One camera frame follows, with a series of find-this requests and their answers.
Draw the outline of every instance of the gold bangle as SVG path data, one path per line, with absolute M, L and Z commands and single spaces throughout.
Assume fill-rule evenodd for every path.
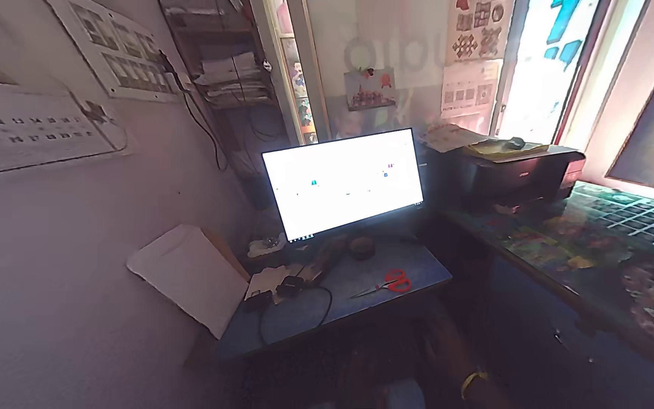
M 484 381 L 488 381 L 488 373 L 483 371 L 482 372 L 476 371 L 471 375 L 468 375 L 463 385 L 461 385 L 461 399 L 466 400 L 466 389 L 468 389 L 471 382 L 473 382 L 473 380 L 476 378 L 481 378 Z

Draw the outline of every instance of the printer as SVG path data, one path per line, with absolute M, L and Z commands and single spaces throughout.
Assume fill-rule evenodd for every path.
M 485 159 L 462 148 L 440 153 L 424 146 L 420 169 L 426 200 L 481 209 L 516 207 L 569 197 L 582 174 L 583 153 L 559 145 L 505 159 Z

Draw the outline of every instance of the desk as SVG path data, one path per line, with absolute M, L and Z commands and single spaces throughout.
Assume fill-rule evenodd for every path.
M 406 293 L 380 290 L 363 297 L 350 298 L 385 280 L 390 269 L 403 269 L 412 287 Z M 327 273 L 321 285 L 332 292 L 332 307 L 323 325 L 338 321 L 360 311 L 378 306 L 407 294 L 423 291 L 451 278 L 448 270 L 418 244 L 399 242 L 394 237 L 375 238 L 375 256 L 355 261 L 345 255 Z M 329 294 L 321 289 L 305 289 L 296 297 L 278 305 L 270 305 L 262 318 L 262 335 L 269 345 L 313 330 L 322 320 Z M 226 332 L 216 348 L 218 360 L 226 360 L 263 348 L 259 340 L 259 311 L 246 311 L 244 303 L 236 310 Z
M 654 361 L 654 200 L 577 182 L 513 215 L 441 213 Z

